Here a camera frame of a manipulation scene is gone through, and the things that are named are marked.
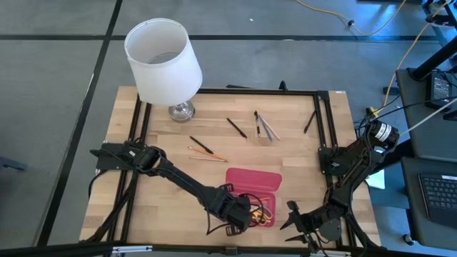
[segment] desk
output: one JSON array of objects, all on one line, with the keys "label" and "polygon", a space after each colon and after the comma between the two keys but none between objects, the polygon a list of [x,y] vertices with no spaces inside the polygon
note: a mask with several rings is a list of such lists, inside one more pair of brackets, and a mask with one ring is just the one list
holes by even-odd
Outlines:
[{"label": "desk", "polygon": [[[340,146],[347,146],[356,137],[346,93],[332,91],[329,96],[338,143]],[[106,135],[108,142],[121,143],[127,139],[135,100],[136,87],[119,88]],[[146,143],[162,148],[175,166],[208,186],[223,184],[229,167],[280,173],[283,181],[276,192],[276,222],[271,228],[250,228],[239,236],[227,237],[223,229],[206,236],[206,213],[193,196],[166,179],[140,176],[128,242],[172,246],[305,248],[306,245],[300,242],[284,241],[298,235],[295,226],[289,226],[282,231],[279,228],[288,218],[287,201],[297,201],[302,213],[312,211],[321,206],[326,191],[326,182],[320,172],[317,155],[320,143],[316,119],[307,134],[303,134],[303,128],[315,109],[313,98],[196,94],[192,102],[196,107],[195,118],[184,124],[170,120],[168,108],[154,106],[149,119]],[[270,143],[266,137],[256,137],[254,110],[270,123],[281,141]],[[244,131],[248,136],[247,140],[226,121],[226,117]],[[189,139],[190,135],[215,153],[226,157],[229,162],[189,159],[189,156],[199,155],[187,149],[187,146],[196,146]],[[326,140],[329,145],[328,131]],[[111,211],[118,180],[119,171],[109,171],[96,180],[81,230],[81,239],[91,236]],[[353,210],[362,229],[373,242],[379,244],[370,196],[364,183],[353,195]],[[123,214],[118,219],[115,239],[119,239],[122,220]],[[219,220],[211,217],[212,227],[219,224]],[[343,231],[343,243],[347,243],[346,229]],[[335,244],[330,242],[324,247],[334,248]]]},{"label": "desk", "polygon": [[411,206],[407,210],[411,238],[417,240],[423,246],[457,250],[457,229],[449,228],[427,219],[418,177],[420,173],[457,174],[457,163],[405,157],[401,159],[401,166]]},{"label": "desk", "polygon": [[[414,81],[405,69],[397,70],[396,78],[404,106],[426,100],[425,81]],[[457,95],[457,90],[453,90],[453,95]],[[408,127],[412,127],[435,110],[419,104],[404,111],[406,123]],[[457,162],[457,122],[443,120],[443,114],[436,114],[409,134],[411,139],[400,143],[393,153],[386,156],[377,170],[399,162],[403,156]]]}]

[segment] keyboard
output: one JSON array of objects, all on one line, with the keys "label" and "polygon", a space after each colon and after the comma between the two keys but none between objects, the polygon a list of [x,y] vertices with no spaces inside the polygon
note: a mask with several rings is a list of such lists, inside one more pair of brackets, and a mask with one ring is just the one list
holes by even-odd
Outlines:
[{"label": "keyboard", "polygon": [[420,174],[428,219],[457,228],[457,176]]}]

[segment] red plastic box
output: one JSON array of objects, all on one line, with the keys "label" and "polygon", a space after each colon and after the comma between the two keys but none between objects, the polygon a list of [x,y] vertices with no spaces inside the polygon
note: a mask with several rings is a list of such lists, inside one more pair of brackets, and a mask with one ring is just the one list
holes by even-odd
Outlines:
[{"label": "red plastic box", "polygon": [[[276,217],[276,197],[273,192],[277,191],[283,177],[281,174],[252,171],[243,168],[229,168],[226,172],[226,183],[232,183],[234,191],[232,194],[251,193],[258,198],[268,198],[262,201],[263,205],[271,211],[271,222],[265,224],[265,227],[274,225]],[[253,197],[249,197],[252,203],[256,203]]]}]

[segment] black desk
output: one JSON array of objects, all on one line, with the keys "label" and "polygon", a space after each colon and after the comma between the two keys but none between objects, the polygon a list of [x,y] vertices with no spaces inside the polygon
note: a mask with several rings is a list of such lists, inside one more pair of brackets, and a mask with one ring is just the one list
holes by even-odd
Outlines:
[{"label": "black desk", "polygon": [[428,161],[404,157],[401,167],[405,178],[410,209],[406,211],[411,238],[423,246],[457,250],[457,229],[427,219],[418,175],[420,173],[449,173],[457,176],[457,163]]},{"label": "black desk", "polygon": [[[426,100],[425,81],[414,81],[405,69],[397,70],[396,78],[404,106]],[[453,94],[457,95],[457,90],[453,90]],[[408,127],[412,127],[435,110],[419,104],[404,111],[406,123]],[[386,156],[377,170],[399,162],[404,156],[457,163],[457,122],[445,121],[443,114],[436,114],[409,134],[411,139],[400,143],[393,153]]]}]

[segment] yellow cable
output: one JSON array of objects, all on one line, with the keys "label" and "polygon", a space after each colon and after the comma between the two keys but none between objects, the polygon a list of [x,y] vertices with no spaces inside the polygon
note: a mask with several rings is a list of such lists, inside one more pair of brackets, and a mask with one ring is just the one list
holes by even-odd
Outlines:
[{"label": "yellow cable", "polygon": [[[446,5],[446,4],[449,4],[452,0],[448,0],[446,1],[446,3],[444,3],[443,5],[440,6],[440,8],[438,8],[435,13],[432,15],[432,17],[435,17],[436,14],[438,14],[439,11],[441,11],[441,9]],[[417,35],[416,39],[414,39],[414,42],[413,44],[411,44],[411,46],[409,47],[408,51],[406,52],[406,54],[403,56],[403,58],[401,59],[400,63],[398,64],[397,68],[395,70],[398,70],[401,66],[401,64],[403,63],[403,61],[405,61],[405,58],[406,56],[409,54],[409,52],[411,51],[411,49],[414,47],[414,45],[417,43],[417,41],[419,40],[419,36],[421,36],[421,34],[427,29],[429,23],[427,23],[421,30],[421,32],[419,32],[419,35]],[[384,107],[386,107],[386,104],[387,104],[387,100],[388,100],[388,93],[391,91],[391,87],[392,87],[392,84],[393,84],[393,80],[395,79],[395,72],[393,73],[393,76],[392,76],[392,79],[391,79],[391,82],[389,83],[388,85],[388,88],[387,88],[387,92],[386,92],[386,98],[384,99],[384,104],[383,106],[376,110],[374,113],[375,115],[376,114],[379,114],[383,109]]]},{"label": "yellow cable", "polygon": [[[348,19],[347,17],[345,17],[343,14],[339,14],[335,11],[329,11],[329,10],[324,10],[324,9],[319,9],[319,8],[316,8],[316,7],[312,7],[312,6],[309,6],[308,4],[304,4],[302,3],[300,0],[296,0],[299,4],[301,4],[302,6],[305,6],[306,8],[309,8],[311,10],[314,10],[314,11],[320,11],[320,12],[323,12],[323,13],[326,13],[326,14],[333,14],[335,16],[339,16],[347,21],[350,21],[350,19]],[[362,36],[371,36],[371,35],[374,35],[378,32],[380,32],[382,29],[384,29],[384,27],[389,23],[391,22],[391,20],[397,15],[397,13],[400,11],[401,7],[403,7],[403,5],[406,3],[406,0],[403,0],[403,2],[401,2],[400,6],[398,7],[398,9],[395,11],[395,13],[392,15],[392,17],[383,25],[381,26],[381,28],[379,28],[378,30],[376,30],[375,32],[372,32],[372,33],[363,33],[362,31],[360,31],[360,29],[357,28],[357,26],[355,24],[352,24],[351,26],[353,28],[355,28],[357,30],[357,32],[362,35]]]},{"label": "yellow cable", "polygon": [[[323,13],[326,13],[326,14],[333,14],[335,16],[338,16],[338,17],[341,17],[347,21],[350,21],[349,18],[345,17],[343,14],[339,14],[335,11],[329,11],[329,10],[324,10],[324,9],[319,9],[319,8],[316,8],[316,7],[312,7],[312,6],[309,6],[308,4],[304,4],[302,3],[300,0],[296,0],[299,4],[301,4],[302,6],[305,6],[306,8],[309,8],[313,11],[320,11],[320,12],[323,12]],[[443,5],[441,5],[438,10],[435,11],[435,13],[432,15],[432,17],[435,17],[436,14],[438,14],[438,12],[446,5],[446,4],[449,4],[452,0],[448,0],[446,1],[446,3],[444,3]],[[403,5],[406,3],[406,0],[403,0],[403,2],[401,2],[400,6],[397,8],[396,12],[393,14],[393,16],[383,25],[381,26],[381,28],[377,29],[375,32],[372,32],[372,33],[363,33],[362,31],[360,31],[360,29],[357,28],[356,25],[352,24],[351,26],[357,30],[357,32],[363,36],[371,36],[371,35],[374,35],[378,32],[381,31],[381,29],[384,29],[384,27],[389,23],[391,22],[391,20],[397,15],[397,13],[400,11],[401,7],[403,7]],[[414,45],[416,45],[417,41],[419,40],[419,37],[422,35],[422,33],[427,29],[429,23],[427,23],[421,30],[421,32],[419,32],[419,34],[417,35],[417,37],[414,39],[414,42],[411,44],[411,46],[409,47],[408,51],[406,52],[406,54],[403,56],[403,58],[401,59],[400,63],[398,64],[397,68],[395,70],[398,70],[401,66],[401,64],[403,63],[403,61],[405,61],[405,58],[408,56],[409,52],[411,51],[411,49],[414,47]],[[387,100],[388,100],[388,94],[389,92],[391,91],[391,87],[392,87],[392,84],[393,84],[393,80],[395,79],[395,72],[393,73],[393,76],[392,76],[392,79],[391,79],[391,82],[390,84],[388,85],[388,88],[387,88],[387,92],[386,92],[386,98],[384,99],[384,104],[381,108],[377,109],[376,111],[374,111],[374,114],[378,114],[379,112],[381,112],[384,107],[386,107],[386,104],[387,104]]]}]

